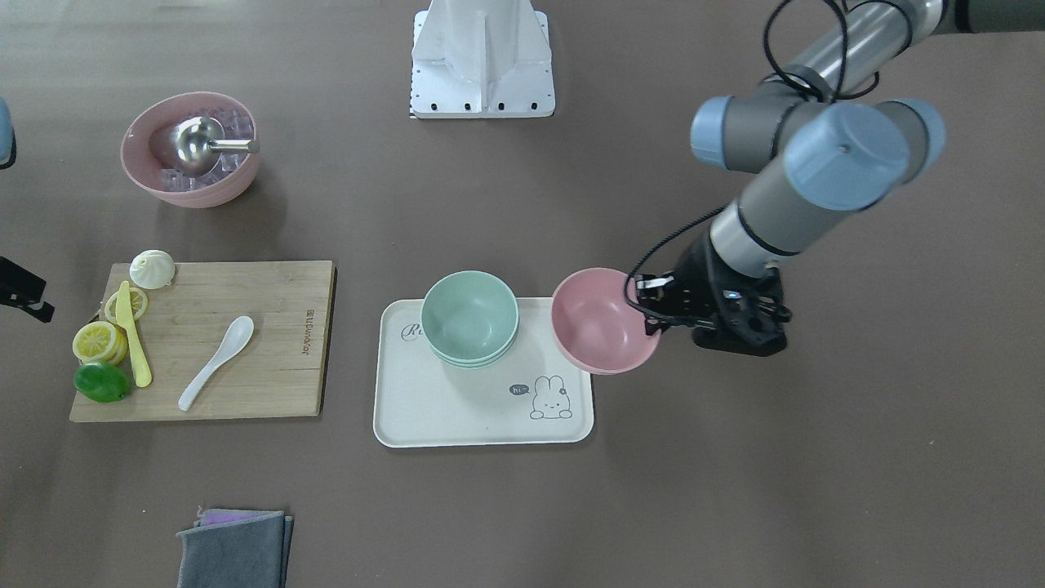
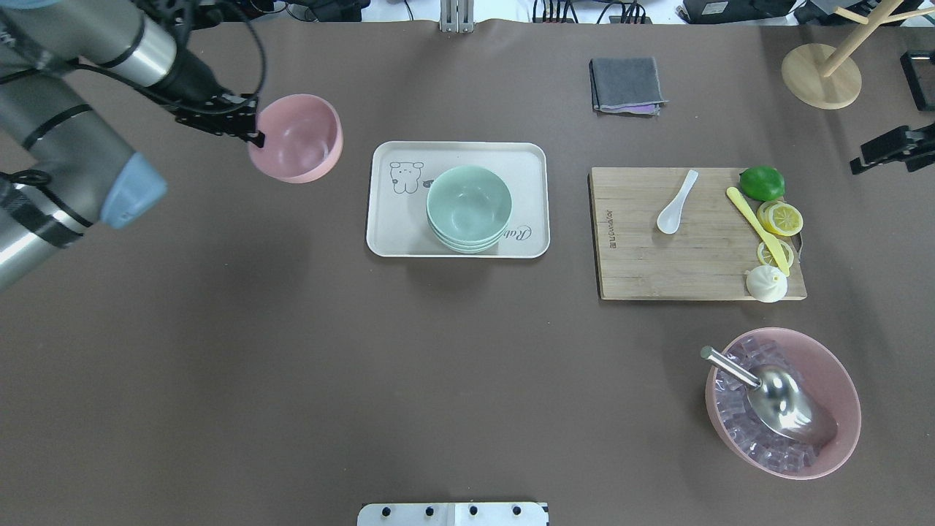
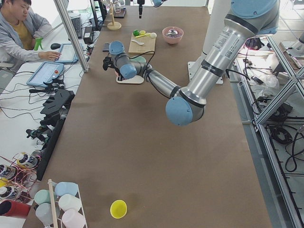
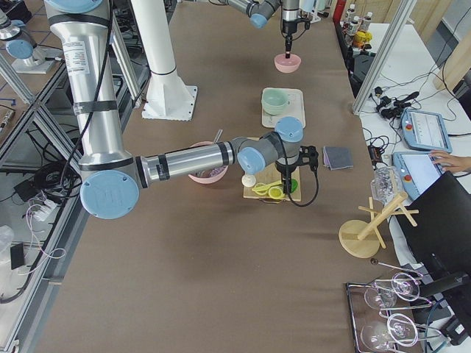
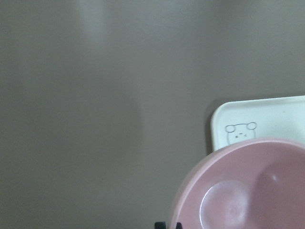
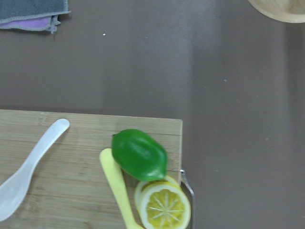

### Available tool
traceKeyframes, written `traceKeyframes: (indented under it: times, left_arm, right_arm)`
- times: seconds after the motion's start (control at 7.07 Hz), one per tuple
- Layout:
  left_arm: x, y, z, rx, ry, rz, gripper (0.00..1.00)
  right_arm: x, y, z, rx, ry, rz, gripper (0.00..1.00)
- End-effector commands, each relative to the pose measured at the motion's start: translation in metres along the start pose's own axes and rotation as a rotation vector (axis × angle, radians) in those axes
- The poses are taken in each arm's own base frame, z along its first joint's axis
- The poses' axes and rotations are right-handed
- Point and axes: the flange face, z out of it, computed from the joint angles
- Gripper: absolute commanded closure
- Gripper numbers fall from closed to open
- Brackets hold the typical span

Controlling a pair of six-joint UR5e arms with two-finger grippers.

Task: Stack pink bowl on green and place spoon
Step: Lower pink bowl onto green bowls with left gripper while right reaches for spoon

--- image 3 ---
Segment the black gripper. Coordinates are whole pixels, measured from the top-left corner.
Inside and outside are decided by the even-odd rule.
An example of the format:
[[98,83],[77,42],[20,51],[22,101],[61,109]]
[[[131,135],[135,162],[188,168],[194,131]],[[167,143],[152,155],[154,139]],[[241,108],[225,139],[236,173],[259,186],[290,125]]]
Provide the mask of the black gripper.
[[142,18],[143,14],[143,5],[145,4],[145,0],[137,0],[137,4],[139,5],[139,18]]
[[119,80],[119,81],[122,80],[122,76],[121,76],[121,74],[120,74],[120,70],[119,70],[119,68],[117,68],[117,67],[114,65],[114,63],[113,63],[111,57],[105,57],[105,58],[103,59],[103,70],[107,71],[108,68],[114,69],[115,73],[117,74],[118,80]]

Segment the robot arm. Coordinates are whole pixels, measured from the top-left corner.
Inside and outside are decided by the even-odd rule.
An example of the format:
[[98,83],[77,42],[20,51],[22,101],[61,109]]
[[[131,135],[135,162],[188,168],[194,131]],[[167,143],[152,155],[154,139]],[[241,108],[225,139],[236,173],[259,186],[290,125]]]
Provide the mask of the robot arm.
[[[166,0],[152,0],[152,6],[157,8],[160,7]],[[142,18],[143,15],[143,5],[145,4],[145,0],[137,0],[138,9],[139,9],[139,18]]]
[[113,68],[123,79],[141,76],[168,97],[165,107],[167,118],[177,126],[188,125],[203,116],[208,93],[235,60],[245,42],[277,32],[279,5],[278,0],[231,1],[223,30],[187,86],[178,86],[148,63],[132,61],[120,41],[109,44],[103,69]]

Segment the operator hand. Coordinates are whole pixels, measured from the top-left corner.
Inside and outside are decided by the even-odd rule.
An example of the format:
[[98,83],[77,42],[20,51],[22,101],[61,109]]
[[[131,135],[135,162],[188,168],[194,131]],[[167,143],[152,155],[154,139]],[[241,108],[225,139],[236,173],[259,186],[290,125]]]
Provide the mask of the operator hand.
[[38,52],[38,56],[43,60],[56,61],[60,58],[61,53],[55,51]]

